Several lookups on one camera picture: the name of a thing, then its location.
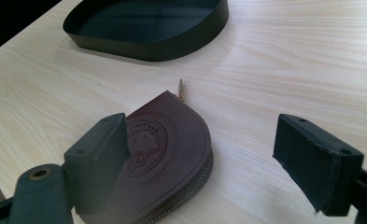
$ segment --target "light wood grain surface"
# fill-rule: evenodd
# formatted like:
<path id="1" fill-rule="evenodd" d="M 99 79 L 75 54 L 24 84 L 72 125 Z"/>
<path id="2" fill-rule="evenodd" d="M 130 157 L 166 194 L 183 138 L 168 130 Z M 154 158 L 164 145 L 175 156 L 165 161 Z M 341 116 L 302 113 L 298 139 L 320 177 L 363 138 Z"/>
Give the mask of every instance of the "light wood grain surface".
<path id="1" fill-rule="evenodd" d="M 315 214 L 272 158 L 277 116 L 309 119 L 361 150 L 367 170 L 367 1 L 230 0 L 204 48 L 144 63 L 78 48 L 63 0 L 0 48 L 0 188 L 64 162 L 96 121 L 127 115 L 183 78 L 215 153 L 204 189 L 160 223 L 353 223 Z M 76 223 L 82 221 L 75 217 Z"/>

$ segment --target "black plastic container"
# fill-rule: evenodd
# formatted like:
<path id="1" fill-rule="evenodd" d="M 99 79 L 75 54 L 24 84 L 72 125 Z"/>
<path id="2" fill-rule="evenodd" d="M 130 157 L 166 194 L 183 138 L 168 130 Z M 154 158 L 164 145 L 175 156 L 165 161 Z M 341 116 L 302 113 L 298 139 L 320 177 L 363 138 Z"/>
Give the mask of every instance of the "black plastic container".
<path id="1" fill-rule="evenodd" d="M 84 0 L 64 30 L 84 49 L 161 62 L 208 44 L 228 17 L 227 0 Z"/>

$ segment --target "brown leather pouch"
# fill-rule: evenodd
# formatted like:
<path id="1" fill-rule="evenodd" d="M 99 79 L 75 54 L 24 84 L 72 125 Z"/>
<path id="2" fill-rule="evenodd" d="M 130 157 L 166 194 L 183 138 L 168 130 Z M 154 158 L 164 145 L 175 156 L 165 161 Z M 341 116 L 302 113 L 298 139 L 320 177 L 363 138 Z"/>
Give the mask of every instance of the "brown leather pouch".
<path id="1" fill-rule="evenodd" d="M 131 157 L 106 209 L 87 224 L 155 223 L 205 184 L 213 165 L 204 120 L 166 91 L 127 117 Z"/>

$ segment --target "embossed logo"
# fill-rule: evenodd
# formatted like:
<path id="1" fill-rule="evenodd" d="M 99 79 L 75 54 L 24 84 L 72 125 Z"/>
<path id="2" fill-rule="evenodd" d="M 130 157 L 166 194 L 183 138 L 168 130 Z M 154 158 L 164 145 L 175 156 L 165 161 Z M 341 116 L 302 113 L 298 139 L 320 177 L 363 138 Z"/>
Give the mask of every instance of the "embossed logo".
<path id="1" fill-rule="evenodd" d="M 125 163 L 122 175 L 142 175 L 156 166 L 162 158 L 165 151 L 165 130 L 151 119 L 134 120 L 127 128 L 131 157 Z"/>

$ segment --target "zipper pull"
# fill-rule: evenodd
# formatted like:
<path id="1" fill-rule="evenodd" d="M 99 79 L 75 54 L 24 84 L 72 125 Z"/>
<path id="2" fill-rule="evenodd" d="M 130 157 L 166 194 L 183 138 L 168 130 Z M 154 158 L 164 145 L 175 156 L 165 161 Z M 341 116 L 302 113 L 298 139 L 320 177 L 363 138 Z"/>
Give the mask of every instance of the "zipper pull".
<path id="1" fill-rule="evenodd" d="M 179 100 L 181 102 L 184 101 L 183 100 L 183 81 L 182 81 L 182 79 L 180 79 L 180 81 L 179 81 L 179 87 L 177 89 L 177 97 L 179 98 Z"/>

